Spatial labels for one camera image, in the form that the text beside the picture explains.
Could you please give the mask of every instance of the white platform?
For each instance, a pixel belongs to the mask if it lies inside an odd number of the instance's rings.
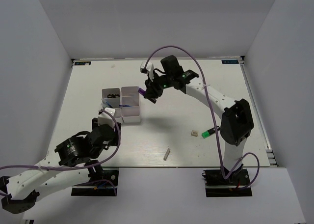
[[[97,116],[102,89],[137,85],[145,89],[147,76],[139,72],[142,60],[93,61],[88,66],[74,66],[54,129],[49,151],[79,131],[91,130],[91,120]],[[159,60],[154,65],[162,69]],[[199,73],[191,60],[179,60],[184,70]],[[249,94],[238,64],[221,64],[220,60],[200,60],[207,82],[234,99],[246,99]],[[259,130],[253,107],[255,127],[244,152],[254,152],[261,166],[269,166],[266,142]],[[122,126],[122,142],[118,153],[106,167],[218,167],[215,136],[207,139],[201,133],[212,128],[209,108],[175,89],[166,89],[156,104],[141,97],[140,124]],[[198,137],[191,131],[199,132]],[[163,160],[171,149],[167,161]],[[99,160],[108,157],[114,148],[104,151]],[[244,159],[245,166],[255,166],[254,157]]]
[[[253,177],[256,169],[249,168]],[[117,197],[70,196],[25,212],[36,224],[295,224],[305,222],[285,168],[262,168],[252,197],[206,197],[201,168],[121,168]]]

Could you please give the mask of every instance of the green object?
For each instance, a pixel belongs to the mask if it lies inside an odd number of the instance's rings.
[[[207,138],[207,137],[209,137],[209,136],[210,136],[210,134],[209,134],[208,131],[205,131],[205,132],[202,133],[202,137],[203,137],[204,139]]]
[[[207,130],[207,131],[205,131],[205,132],[203,132],[202,133],[202,137],[205,139],[205,138],[211,136],[212,134],[215,134],[215,128],[214,127],[209,129],[209,130]]]

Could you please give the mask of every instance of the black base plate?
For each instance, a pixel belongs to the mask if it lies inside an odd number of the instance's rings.
[[[119,170],[104,170],[103,177],[101,179],[106,179],[111,181],[118,192],[118,178],[119,178]],[[103,186],[94,189],[96,186],[103,184]],[[109,183],[98,182],[95,184],[87,185],[87,186],[76,186],[72,188],[71,196],[115,196],[112,186]]]
[[[221,170],[205,170],[202,174],[205,178],[206,197],[244,197],[252,196],[251,187],[240,190],[235,189],[250,183],[249,174],[246,169],[241,170],[232,180],[225,180]]]

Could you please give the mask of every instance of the black bracket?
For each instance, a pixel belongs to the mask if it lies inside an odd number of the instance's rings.
[[[202,176],[205,178],[206,197],[252,196],[250,187],[241,189],[250,183],[246,169],[239,168],[227,180],[222,177],[220,169],[205,170]]]
[[[6,185],[9,183],[9,178],[9,176],[0,178],[0,190],[3,192],[7,192]],[[39,192],[36,192],[35,190],[23,200],[12,200],[12,195],[8,195],[1,199],[2,208],[10,213],[19,214],[32,208],[35,205],[38,196]]]
[[[225,108],[222,114],[220,134],[229,144],[238,146],[248,138],[254,128],[250,104],[244,99],[236,101],[230,108]]]
[[[87,163],[90,159],[98,158],[101,152],[108,150],[110,146],[117,146],[118,130],[114,131],[107,124],[98,126],[95,118],[92,119],[92,127],[91,132],[79,132],[56,147],[54,151],[60,156],[60,166],[74,167]]]
[[[98,161],[92,160],[86,163],[85,166],[95,163],[98,163]],[[115,196],[113,187],[104,181],[99,182],[99,180],[105,179],[111,181],[115,186],[115,190],[117,190],[119,170],[103,170],[102,166],[98,165],[92,168],[88,168],[88,171],[88,177],[90,177],[89,182],[95,181],[95,183],[92,183],[88,186],[82,185],[73,187],[71,196]]]
[[[154,81],[150,78],[145,81],[146,91],[142,94],[145,99],[150,100],[154,104],[156,99],[163,94],[163,90],[173,87],[176,90],[182,91],[186,94],[186,85],[190,83],[193,78],[198,78],[199,75],[192,70],[183,71],[178,59],[175,56],[168,56],[160,61],[164,75],[159,76],[154,72]]]

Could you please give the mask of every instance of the gray wall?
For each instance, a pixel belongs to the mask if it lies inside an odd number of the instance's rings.
[[[274,1],[40,0],[71,58],[244,55]]]
[[[31,165],[47,152],[71,61],[38,0],[0,0],[0,20],[0,166]],[[0,208],[0,223],[20,218]]]
[[[314,2],[276,0],[246,60],[270,143],[314,223]]]

